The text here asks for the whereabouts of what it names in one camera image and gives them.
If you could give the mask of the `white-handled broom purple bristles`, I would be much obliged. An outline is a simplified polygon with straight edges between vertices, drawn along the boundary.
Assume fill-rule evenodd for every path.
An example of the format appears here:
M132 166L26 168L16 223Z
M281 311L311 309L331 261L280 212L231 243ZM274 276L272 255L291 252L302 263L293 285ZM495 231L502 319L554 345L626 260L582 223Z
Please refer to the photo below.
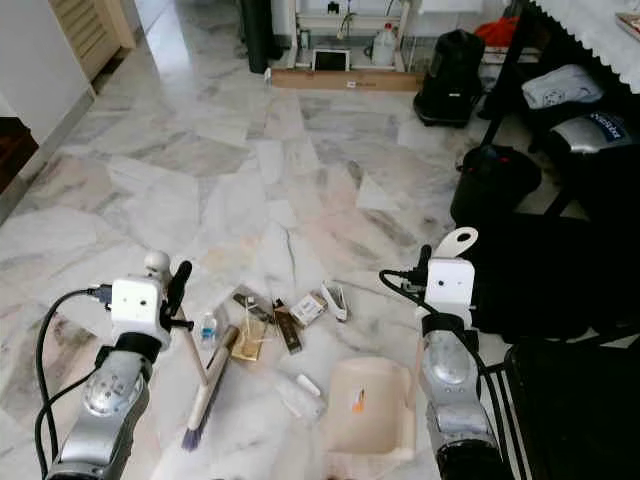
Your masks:
M164 328L164 307L168 306L168 284L172 279L172 260L168 253L161 251L151 251L145 257L145 268L148 276L152 276L163 284L163 306L160 311L160 323ZM200 347L198 347L198 329L188 332L186 329L174 328L170 337L177 338L184 352L191 358L192 365L196 367L198 374L198 389L195 399L193 399L191 411L189 411L186 421L186 433L184 433L180 448L184 451L196 451L214 403L215 394L225 369L230 360L230 348L236 342L239 328L237 325L219 321L218 346L211 349L209 358L201 357Z

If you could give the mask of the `small clear bottle blue label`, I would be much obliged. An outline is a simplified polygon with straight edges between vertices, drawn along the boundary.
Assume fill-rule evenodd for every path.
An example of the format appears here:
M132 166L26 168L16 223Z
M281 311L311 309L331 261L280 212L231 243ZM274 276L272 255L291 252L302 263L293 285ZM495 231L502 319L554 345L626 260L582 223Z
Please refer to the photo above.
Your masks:
M218 346L219 320L215 312L206 312L198 321L198 347L201 351L211 351Z

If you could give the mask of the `dark crumpled wrapper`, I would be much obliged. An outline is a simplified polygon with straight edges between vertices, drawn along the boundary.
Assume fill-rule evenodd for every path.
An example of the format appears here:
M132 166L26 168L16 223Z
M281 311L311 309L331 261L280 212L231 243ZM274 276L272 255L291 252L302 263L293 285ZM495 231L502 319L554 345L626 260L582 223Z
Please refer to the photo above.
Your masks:
M242 294L242 293L234 293L232 296L233 300L238 303L239 306L244 308L244 311L247 312L248 315L253 317L253 319L261 321L261 323L273 324L274 316L268 310L268 308L264 308L257 302L256 298L251 296L251 294Z

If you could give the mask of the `white plastic wrapper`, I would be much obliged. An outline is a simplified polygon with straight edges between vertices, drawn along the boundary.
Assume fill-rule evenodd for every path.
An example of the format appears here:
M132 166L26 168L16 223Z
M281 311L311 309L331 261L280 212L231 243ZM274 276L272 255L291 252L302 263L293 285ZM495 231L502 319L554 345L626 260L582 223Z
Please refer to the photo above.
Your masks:
M337 282L324 282L323 298L326 303L326 308L335 317L338 323L347 323L349 319L349 302L346 298L346 293L343 292L342 285Z

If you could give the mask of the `brown bar wrapper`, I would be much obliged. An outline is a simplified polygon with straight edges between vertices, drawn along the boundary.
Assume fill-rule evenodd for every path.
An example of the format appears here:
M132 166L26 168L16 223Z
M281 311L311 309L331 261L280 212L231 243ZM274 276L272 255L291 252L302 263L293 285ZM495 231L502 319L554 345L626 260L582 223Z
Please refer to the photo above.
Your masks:
M273 315L275 324L282 334L282 338L291 355L297 355L302 351L303 344L300 338L300 328L296 316L294 316L282 300L274 300Z

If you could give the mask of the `small cardboard packet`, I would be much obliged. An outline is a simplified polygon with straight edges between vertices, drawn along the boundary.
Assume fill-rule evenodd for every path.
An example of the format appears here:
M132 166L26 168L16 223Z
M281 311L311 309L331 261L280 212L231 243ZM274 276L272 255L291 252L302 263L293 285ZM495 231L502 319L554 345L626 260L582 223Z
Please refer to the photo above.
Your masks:
M323 296L317 292L308 292L302 294L300 300L297 300L289 307L289 314L301 326L308 326L324 314L326 311L326 301Z

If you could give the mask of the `clear plastic wrapper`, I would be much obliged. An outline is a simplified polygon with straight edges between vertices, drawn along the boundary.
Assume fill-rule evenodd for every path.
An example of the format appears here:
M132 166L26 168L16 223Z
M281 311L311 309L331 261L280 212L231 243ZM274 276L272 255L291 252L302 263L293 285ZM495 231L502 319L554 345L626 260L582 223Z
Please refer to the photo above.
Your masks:
M319 420L326 404L323 397L312 397L294 381L294 376L278 374L274 378L274 388L285 407L298 419L306 422Z

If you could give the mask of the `black upright vacuum cleaner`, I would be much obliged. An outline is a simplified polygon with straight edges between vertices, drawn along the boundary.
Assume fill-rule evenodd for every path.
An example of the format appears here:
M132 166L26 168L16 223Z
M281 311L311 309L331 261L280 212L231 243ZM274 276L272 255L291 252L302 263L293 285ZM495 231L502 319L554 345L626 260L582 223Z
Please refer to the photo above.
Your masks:
M484 50L484 41L465 29L436 38L421 90L413 97L413 111L422 124L466 127L483 93L479 67Z

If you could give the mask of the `flat brown cardboard box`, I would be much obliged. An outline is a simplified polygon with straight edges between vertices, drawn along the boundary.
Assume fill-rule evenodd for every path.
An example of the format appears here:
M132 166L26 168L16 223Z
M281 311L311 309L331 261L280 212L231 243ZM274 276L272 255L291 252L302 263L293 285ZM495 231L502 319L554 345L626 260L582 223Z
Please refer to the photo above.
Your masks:
M270 69L271 86L288 90L419 91L424 74L393 70Z

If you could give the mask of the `black table leg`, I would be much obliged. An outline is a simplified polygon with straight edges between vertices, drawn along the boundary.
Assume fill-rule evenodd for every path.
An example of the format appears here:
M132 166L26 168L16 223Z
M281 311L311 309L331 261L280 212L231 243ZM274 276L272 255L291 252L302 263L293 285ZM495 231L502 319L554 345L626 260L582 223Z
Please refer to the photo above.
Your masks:
M513 96L517 90L518 79L517 65L526 42L529 41L529 26L532 19L529 13L531 0L512 0L508 12L515 15L515 31L507 47L502 68L500 68L497 82L493 90L486 96L483 109L480 110L480 118L489 120L488 127L480 145L492 145L499 132L500 123L512 110Z

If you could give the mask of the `dark brown wooden furniture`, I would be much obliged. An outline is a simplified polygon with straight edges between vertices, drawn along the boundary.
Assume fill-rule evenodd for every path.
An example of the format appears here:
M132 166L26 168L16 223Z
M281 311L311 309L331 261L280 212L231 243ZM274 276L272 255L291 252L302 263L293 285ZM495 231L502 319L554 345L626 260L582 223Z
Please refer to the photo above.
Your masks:
M0 118L0 192L3 193L38 150L31 129L17 116Z

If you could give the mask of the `silver pot blue label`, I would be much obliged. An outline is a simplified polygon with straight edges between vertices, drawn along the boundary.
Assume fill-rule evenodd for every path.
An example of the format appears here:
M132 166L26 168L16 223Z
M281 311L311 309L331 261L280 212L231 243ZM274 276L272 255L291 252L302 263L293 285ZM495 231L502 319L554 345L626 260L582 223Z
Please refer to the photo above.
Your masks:
M591 111L554 125L550 129L561 138L571 154L594 155L611 148L640 145L636 131L621 115Z

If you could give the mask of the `white plastic jug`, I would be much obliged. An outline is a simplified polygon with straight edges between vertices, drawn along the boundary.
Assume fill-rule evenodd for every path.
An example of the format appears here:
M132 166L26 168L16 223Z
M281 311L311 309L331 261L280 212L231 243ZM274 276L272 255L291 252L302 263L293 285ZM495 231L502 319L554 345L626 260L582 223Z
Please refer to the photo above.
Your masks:
M393 67L396 56L396 27L392 23L385 23L376 33L369 49L369 56L371 64L375 67Z

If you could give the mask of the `white-framed tablet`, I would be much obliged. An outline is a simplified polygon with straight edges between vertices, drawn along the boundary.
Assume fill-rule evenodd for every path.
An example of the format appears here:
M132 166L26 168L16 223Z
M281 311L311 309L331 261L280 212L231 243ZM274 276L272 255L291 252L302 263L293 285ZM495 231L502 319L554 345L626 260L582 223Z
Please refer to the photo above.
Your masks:
M348 49L328 49L316 47L312 50L312 70L323 72L348 72L351 70L351 51Z

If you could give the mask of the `grey-blue fabric bag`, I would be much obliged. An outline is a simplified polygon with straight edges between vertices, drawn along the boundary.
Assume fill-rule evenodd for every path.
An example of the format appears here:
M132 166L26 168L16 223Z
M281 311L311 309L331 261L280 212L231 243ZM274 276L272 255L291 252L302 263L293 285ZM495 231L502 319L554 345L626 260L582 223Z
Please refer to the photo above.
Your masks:
M604 90L585 68L576 64L563 65L552 72L529 79L520 87L524 100L532 110L553 108L567 102L595 102Z

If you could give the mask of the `red bag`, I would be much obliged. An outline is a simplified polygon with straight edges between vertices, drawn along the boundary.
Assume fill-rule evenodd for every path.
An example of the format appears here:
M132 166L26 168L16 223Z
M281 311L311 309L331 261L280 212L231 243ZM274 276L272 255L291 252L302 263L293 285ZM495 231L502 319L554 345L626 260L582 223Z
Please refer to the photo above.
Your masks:
M508 49L515 38L518 20L518 15L507 15L493 22L480 24L474 33L490 49Z

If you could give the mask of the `white shelf rack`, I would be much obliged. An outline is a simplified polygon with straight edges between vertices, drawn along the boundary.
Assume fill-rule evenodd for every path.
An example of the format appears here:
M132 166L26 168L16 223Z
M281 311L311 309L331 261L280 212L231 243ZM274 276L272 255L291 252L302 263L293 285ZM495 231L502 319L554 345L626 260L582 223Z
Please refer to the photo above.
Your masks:
M393 70L408 72L403 40L410 29L413 0L372 0L383 6L360 10L358 0L285 0L285 19L291 27L291 45L282 59L284 68L312 70L314 49L348 49L351 70ZM369 49L385 23L396 27L396 56L393 67L371 64Z

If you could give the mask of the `wooden louvre door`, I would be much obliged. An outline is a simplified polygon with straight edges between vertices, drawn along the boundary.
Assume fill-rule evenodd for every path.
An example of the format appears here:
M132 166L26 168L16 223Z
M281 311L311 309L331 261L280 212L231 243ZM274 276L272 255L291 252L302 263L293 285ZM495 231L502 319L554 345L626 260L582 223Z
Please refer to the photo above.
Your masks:
M123 0L47 0L47 3L87 81L99 76L120 50L136 46L125 18Z

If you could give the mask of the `white lace tablecloth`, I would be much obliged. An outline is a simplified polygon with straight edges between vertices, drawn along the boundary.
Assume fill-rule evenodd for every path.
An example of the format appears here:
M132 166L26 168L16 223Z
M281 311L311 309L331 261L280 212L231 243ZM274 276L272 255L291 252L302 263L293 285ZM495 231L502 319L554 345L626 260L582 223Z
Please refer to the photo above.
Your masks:
M640 15L640 0L530 0L618 76L640 76L640 40L618 14Z

